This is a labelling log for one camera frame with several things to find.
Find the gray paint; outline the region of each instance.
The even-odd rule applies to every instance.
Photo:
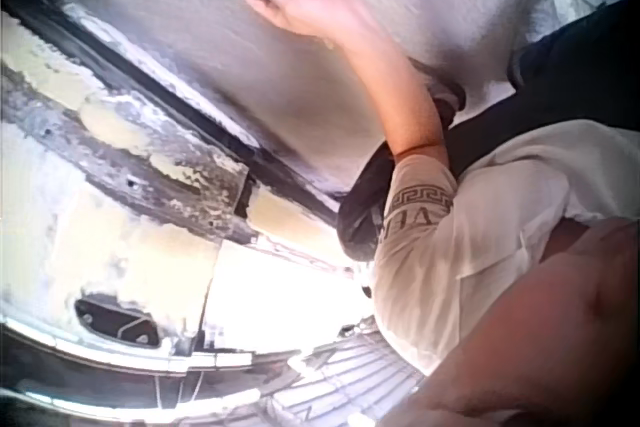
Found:
[[[352,185],[382,135],[361,86],[322,42],[280,31],[243,0],[79,0],[325,192]],[[467,89],[473,115],[512,92],[515,0],[366,0],[423,63]]]
[[[194,185],[171,179],[142,159],[97,140],[75,113],[36,92],[4,63],[2,102],[4,121],[79,166],[91,183],[122,204],[209,240],[229,233],[247,168],[231,160],[227,162],[232,169],[218,165],[215,156],[222,154],[217,149],[186,138],[159,109],[119,104],[123,118],[147,129],[157,152],[197,172]]]

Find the sleeve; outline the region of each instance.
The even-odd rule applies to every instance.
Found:
[[[434,253],[429,244],[449,215],[456,190],[453,175],[437,160],[422,155],[402,160],[393,174],[376,251],[373,301],[380,330],[426,375],[438,365],[442,350],[431,339],[447,346],[457,341],[452,340],[457,335],[453,304],[442,305],[454,297],[448,292],[453,279],[438,269],[432,282],[434,270],[427,267]]]
[[[413,237],[432,230],[450,212],[456,188],[449,169],[431,157],[412,155],[400,162],[391,180],[378,250],[394,250],[408,232]]]

